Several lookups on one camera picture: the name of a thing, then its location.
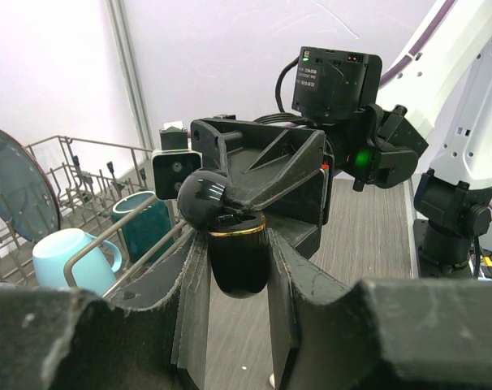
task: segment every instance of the dark teal cup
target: dark teal cup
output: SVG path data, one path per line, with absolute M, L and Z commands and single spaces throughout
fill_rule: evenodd
M 110 219 L 113 223 L 118 222 L 147 199 L 155 196 L 153 191 L 143 191 L 125 197 L 114 205 Z M 134 219 L 124 224 L 122 234 L 130 261 L 137 262 L 142 258 L 170 229 L 168 209 L 166 204 L 159 200 L 141 211 Z M 174 244 L 174 239 L 168 240 L 152 255 L 146 264 L 151 264 L 158 260 L 172 244 Z

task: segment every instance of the cup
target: cup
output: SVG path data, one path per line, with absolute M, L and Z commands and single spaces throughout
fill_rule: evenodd
M 111 220 L 113 223 L 118 222 L 150 197 L 156 197 L 154 191 L 141 191 L 125 197 L 113 206 L 110 216 Z M 170 230 L 171 225 L 168 209 L 166 204 L 159 200 L 125 223 L 122 226 L 122 234 L 129 253 L 130 262 L 137 262 Z M 158 260 L 172 244 L 174 244 L 174 239 L 168 240 L 152 255 L 146 264 L 151 264 Z
M 81 229 L 69 228 L 52 233 L 33 248 L 33 268 L 40 286 L 67 287 L 64 266 L 96 237 Z M 114 256 L 111 266 L 100 248 L 96 247 L 73 266 L 76 284 L 102 296 L 115 282 L 115 272 L 122 266 L 122 254 L 112 242 L 103 241 Z

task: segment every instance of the gold stripe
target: gold stripe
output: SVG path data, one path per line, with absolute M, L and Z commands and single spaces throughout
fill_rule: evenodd
M 262 215 L 262 224 L 249 229 L 239 230 L 237 232 L 209 232 L 213 237 L 231 237 L 231 236 L 243 236 L 246 234 L 253 234 L 262 232 L 265 229 L 265 217 Z

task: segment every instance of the mug handle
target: mug handle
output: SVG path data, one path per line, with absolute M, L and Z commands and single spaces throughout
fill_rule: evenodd
M 96 238 L 90 233 L 85 232 L 85 234 L 93 240 Z M 115 244 L 107 240 L 102 241 L 101 244 L 104 245 L 106 248 L 109 248 L 110 252 L 113 254 L 114 262 L 113 266 L 110 269 L 113 272 L 118 272 L 123 264 L 122 253 L 119 251 L 119 248 Z

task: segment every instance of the light blue mug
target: light blue mug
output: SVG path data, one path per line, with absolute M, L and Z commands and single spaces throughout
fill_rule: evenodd
M 81 229 L 69 228 L 52 233 L 33 247 L 33 268 L 37 282 L 43 287 L 67 287 L 64 266 L 96 237 Z M 94 248 L 73 266 L 76 284 L 102 296 L 115 282 L 115 272 L 122 266 L 122 254 L 112 242 L 102 244 L 114 256 L 109 264 L 100 248 Z

